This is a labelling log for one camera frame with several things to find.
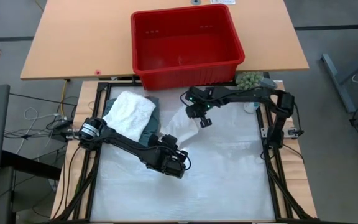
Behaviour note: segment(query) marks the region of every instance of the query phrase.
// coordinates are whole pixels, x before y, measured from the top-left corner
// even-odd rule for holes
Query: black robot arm
[[[186,151],[179,151],[177,138],[166,135],[159,141],[152,136],[149,147],[145,147],[109,128],[100,118],[87,118],[79,131],[78,146],[86,150],[100,149],[102,143],[112,144],[137,156],[146,168],[156,170],[166,175],[182,178],[186,170]]]
[[[271,99],[272,95],[277,96],[277,104]],[[276,114],[273,125],[268,128],[266,141],[269,146],[277,148],[283,146],[284,124],[287,118],[292,116],[295,105],[295,98],[290,93],[264,87],[250,90],[230,90],[224,86],[207,87],[205,90],[190,87],[185,98],[193,103],[186,108],[188,117],[200,118],[202,128],[212,124],[205,115],[214,106],[221,107],[232,102],[263,103]]]

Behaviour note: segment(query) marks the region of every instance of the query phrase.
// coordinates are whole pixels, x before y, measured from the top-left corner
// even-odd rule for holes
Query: white work surface
[[[125,90],[160,98],[161,126],[183,106],[179,96],[186,91],[113,87],[110,98]],[[180,146],[192,161],[182,179],[146,169],[136,156],[104,145],[91,221],[274,220],[256,115],[247,114],[243,103],[231,103],[211,109],[207,118],[213,125]]]

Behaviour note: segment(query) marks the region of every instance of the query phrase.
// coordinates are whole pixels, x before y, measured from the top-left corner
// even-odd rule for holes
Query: wooden table
[[[48,0],[21,79],[131,75],[131,14],[184,6],[190,0]],[[238,70],[309,68],[283,0],[237,0],[229,8],[246,55]]]
[[[80,98],[78,100],[78,105],[74,117],[73,125],[75,128],[81,127],[84,120],[87,117],[91,117],[92,115],[91,108],[93,108],[93,102],[95,99],[97,86],[98,86],[97,81],[83,82]],[[278,86],[280,89],[284,89],[282,82],[279,82]],[[104,96],[105,93],[102,94],[101,102],[104,102]],[[103,104],[101,103],[99,106],[99,115],[98,115],[99,117],[101,116],[102,110],[103,110]],[[267,119],[263,106],[262,106],[262,114],[264,117],[264,121],[266,121]],[[292,118],[287,120],[285,126],[288,128],[294,127]],[[285,139],[284,144],[300,152],[300,147],[297,140]],[[76,153],[75,157],[73,158],[73,154],[77,147],[78,147],[77,140],[72,140],[67,146],[65,164],[69,164],[70,161],[73,159],[71,172],[70,172],[70,187],[68,189],[68,201],[70,201],[74,196],[76,183],[78,182],[78,179],[80,177],[81,168],[83,165],[83,159],[85,156],[85,150],[80,150]],[[312,217],[315,217],[316,210],[314,209],[314,203],[309,188],[308,178],[306,176],[306,171],[302,160],[299,158],[299,156],[297,156],[295,153],[291,152],[286,148],[281,149],[280,154],[282,158],[283,169],[284,169],[285,178],[287,180],[287,187],[289,191],[292,193],[296,201],[304,208],[304,210]],[[64,181],[65,181],[65,187],[67,187],[68,166],[65,166],[65,169],[62,170],[62,172],[65,172]],[[277,192],[278,192],[278,200],[280,202],[280,211],[282,213],[282,217],[286,217],[282,194],[279,190],[277,190]],[[62,193],[63,193],[63,174],[60,175],[59,186],[57,189],[55,203],[53,205],[51,217],[53,217],[57,212],[57,208],[62,198]],[[88,193],[89,193],[88,191],[85,192],[83,196],[80,218],[85,217],[85,208],[86,208],[85,205],[87,202],[86,199],[88,198]],[[64,206],[62,205],[62,207],[58,211],[58,214],[60,214],[60,212],[63,211],[63,208]]]

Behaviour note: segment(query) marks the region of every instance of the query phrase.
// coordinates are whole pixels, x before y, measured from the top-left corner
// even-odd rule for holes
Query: red plastic bin
[[[229,82],[245,59],[223,4],[135,12],[131,25],[132,67],[146,90]]]

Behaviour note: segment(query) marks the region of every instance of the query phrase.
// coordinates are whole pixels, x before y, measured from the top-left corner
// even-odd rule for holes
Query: black metal frame
[[[214,84],[214,85],[222,85],[222,86],[234,86],[236,85],[234,82],[230,82],[230,83],[220,83],[220,84]],[[136,82],[135,80],[135,76],[132,77],[132,81],[128,82],[128,83],[99,83],[98,84],[98,89],[96,92],[96,98],[94,101],[94,107],[93,107],[93,114],[92,116],[96,117],[98,115],[99,112],[99,106],[100,106],[100,102],[101,102],[101,94],[103,90],[106,90],[106,96],[104,98],[104,106],[103,106],[103,111],[106,109],[106,102],[109,99],[110,93],[111,93],[111,88],[112,87],[117,87],[117,86],[121,86],[121,87],[131,87],[131,86],[142,86],[141,83]],[[267,114],[267,120],[269,125],[272,124],[272,115],[270,113],[270,111],[268,109],[266,109],[266,114]],[[260,108],[258,108],[257,110],[257,119],[258,119],[258,124],[259,124],[259,128],[263,128],[264,127],[264,121],[263,121],[263,117],[262,117],[262,112],[260,110]],[[269,147],[268,145],[266,145],[263,142],[263,138],[261,138],[262,141],[262,145],[263,145],[263,150],[264,150],[264,157],[265,157],[265,164],[266,164],[266,168],[268,169],[269,164],[272,163],[270,156],[269,156]],[[278,170],[278,174],[280,179],[282,180],[283,184],[285,187],[287,187],[286,185],[286,181],[285,181],[285,176],[284,176],[284,170],[283,170],[283,166],[282,166],[282,161],[281,161],[281,157],[280,157],[280,151],[277,149],[275,152],[273,152],[275,154],[276,157],[276,165],[277,165],[277,170]],[[81,175],[80,175],[80,184],[82,185],[85,178],[86,178],[86,171],[88,170],[88,166],[89,166],[89,162],[90,162],[90,152],[86,151],[85,152],[85,158],[84,158],[84,162],[83,162],[83,168],[81,171]],[[100,151],[98,151],[94,157],[94,162],[99,163],[100,160]],[[275,186],[275,182],[273,181],[273,179],[271,177],[268,177],[268,182],[269,182],[269,187],[270,187],[270,193],[272,196],[272,204],[273,204],[273,210],[274,210],[274,215],[275,215],[275,219],[278,220],[281,217],[281,213],[280,213],[280,206],[278,204],[278,198],[277,198],[277,191],[276,191],[276,186]],[[93,205],[93,199],[94,199],[94,189],[95,189],[95,185],[96,185],[96,178],[92,181],[91,185],[90,185],[90,189],[89,189],[89,196],[88,196],[88,203],[86,206],[86,213],[85,213],[85,220],[90,220],[91,218],[91,209],[92,209],[92,205]],[[292,209],[291,206],[289,204],[289,202],[283,197],[284,203],[285,203],[285,209],[287,212],[287,218],[293,218],[293,214],[292,214]],[[80,206],[81,203],[78,203],[78,205],[75,208],[74,214],[73,214],[73,219],[76,220],[78,219],[78,215],[80,213]]]

